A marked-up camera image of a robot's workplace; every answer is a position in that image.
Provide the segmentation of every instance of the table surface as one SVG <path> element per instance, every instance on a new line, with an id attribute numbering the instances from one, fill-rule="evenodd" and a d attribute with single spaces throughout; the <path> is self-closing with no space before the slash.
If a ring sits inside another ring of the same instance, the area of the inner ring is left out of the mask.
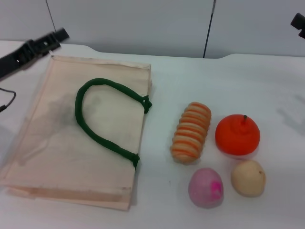
<path id="1" fill-rule="evenodd" d="M 0 56 L 21 42 L 0 42 Z M 305 225 L 305 58 L 234 54 L 196 59 L 100 53 L 87 46 L 62 45 L 55 54 L 150 63 L 152 108 L 146 115 L 141 164 L 137 168 L 128 212 L 9 196 L 0 189 L 0 228 L 121 229 L 294 229 Z M 6 155 L 31 105 L 49 57 L 0 82 L 17 92 L 0 114 L 0 160 Z M 0 104 L 11 98 L 0 92 Z M 201 160 L 184 166 L 173 162 L 169 147 L 179 117 L 189 102 L 206 104 L 212 120 Z M 259 198 L 238 195 L 230 183 L 237 160 L 214 142 L 218 122 L 246 114 L 258 124 L 261 142 L 254 160 L 265 169 L 265 192 Z M 193 172 L 215 169 L 224 183 L 224 202 L 198 208 L 188 197 Z"/>

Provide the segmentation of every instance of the black cable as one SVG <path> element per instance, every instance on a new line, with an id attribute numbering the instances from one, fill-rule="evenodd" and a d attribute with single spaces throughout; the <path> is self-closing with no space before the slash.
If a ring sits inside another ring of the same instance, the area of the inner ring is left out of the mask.
<path id="1" fill-rule="evenodd" d="M 204 52 L 203 52 L 203 58 L 205 57 L 206 47 L 207 47 L 208 41 L 209 41 L 211 24 L 212 24 L 212 20 L 213 20 L 214 11 L 215 11 L 215 6 L 216 6 L 216 0 L 214 0 L 213 7 L 212 7 L 211 19 L 210 19 L 208 34 L 206 36 L 205 47 L 204 47 Z"/>
<path id="2" fill-rule="evenodd" d="M 50 15 L 50 17 L 51 17 L 51 21 L 52 21 L 52 24 L 53 24 L 53 27 L 54 27 L 54 31 L 56 32 L 56 28 L 55 28 L 55 25 L 54 25 L 53 17 L 52 17 L 52 15 L 51 15 L 51 10 L 50 10 L 50 8 L 49 8 L 48 0 L 46 0 L 46 4 L 47 4 L 48 11 L 49 11 L 49 15 Z"/>
<path id="3" fill-rule="evenodd" d="M 211 14 L 211 19 L 210 19 L 210 24 L 209 24 L 209 30 L 208 30 L 208 34 L 206 36 L 206 41 L 205 41 L 205 47 L 204 47 L 204 52 L 203 52 L 203 58 L 205 57 L 205 52 L 206 52 L 206 46 L 208 45 L 208 40 L 209 40 L 209 35 L 210 35 L 210 29 L 211 29 L 211 24 L 212 24 L 212 20 L 213 20 L 213 14 Z"/>
<path id="4" fill-rule="evenodd" d="M 7 89 L 1 88 L 1 87 L 0 87 L 0 90 L 4 91 L 4 92 L 8 92 L 8 93 L 13 93 L 14 94 L 13 98 L 10 100 L 10 102 L 8 104 L 0 106 L 0 112 L 1 112 L 1 111 L 5 110 L 6 108 L 8 108 L 9 105 L 11 105 L 12 102 L 14 102 L 17 94 L 16 94 L 15 91 L 7 90 Z"/>

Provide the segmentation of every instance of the toy bread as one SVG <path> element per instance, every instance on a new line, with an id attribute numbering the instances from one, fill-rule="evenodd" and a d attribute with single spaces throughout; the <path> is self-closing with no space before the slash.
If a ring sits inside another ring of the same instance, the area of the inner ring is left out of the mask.
<path id="1" fill-rule="evenodd" d="M 210 125 L 211 110 L 204 104 L 193 102 L 181 115 L 170 148 L 173 158 L 181 163 L 191 163 L 201 156 Z"/>

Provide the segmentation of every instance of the green rope handle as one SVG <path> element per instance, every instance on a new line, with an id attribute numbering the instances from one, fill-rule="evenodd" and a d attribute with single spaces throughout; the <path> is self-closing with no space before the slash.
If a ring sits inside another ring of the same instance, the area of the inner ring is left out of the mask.
<path id="1" fill-rule="evenodd" d="M 112 150 L 120 155 L 122 155 L 124 158 L 130 160 L 133 163 L 133 166 L 136 168 L 138 165 L 138 161 L 140 160 L 140 157 L 138 154 L 134 154 L 126 149 L 123 149 L 119 147 L 117 144 L 106 140 L 100 136 L 98 136 L 96 133 L 94 133 L 86 124 L 85 119 L 82 115 L 82 102 L 85 96 L 86 91 L 94 85 L 108 85 L 110 87 L 115 88 L 116 90 L 126 94 L 127 96 L 131 97 L 132 99 L 140 102 L 142 106 L 144 107 L 144 113 L 146 114 L 149 110 L 149 108 L 152 106 L 152 103 L 149 101 L 148 95 L 141 97 L 133 90 L 129 89 L 128 87 L 115 83 L 111 80 L 107 79 L 92 79 L 89 80 L 87 83 L 84 84 L 83 87 L 81 87 L 76 95 L 75 99 L 75 118 L 77 123 L 80 125 L 80 127 L 85 131 L 85 133 L 92 138 L 94 141 L 96 141 L 98 144 L 102 145 L 103 147 Z"/>

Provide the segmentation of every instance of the orange fruit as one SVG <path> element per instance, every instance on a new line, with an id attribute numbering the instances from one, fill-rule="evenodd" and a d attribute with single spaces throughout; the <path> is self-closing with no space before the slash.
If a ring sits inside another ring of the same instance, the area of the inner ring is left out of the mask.
<path id="1" fill-rule="evenodd" d="M 255 151 L 260 137 L 256 123 L 242 114 L 225 117 L 219 122 L 215 132 L 218 148 L 234 156 L 244 156 Z"/>

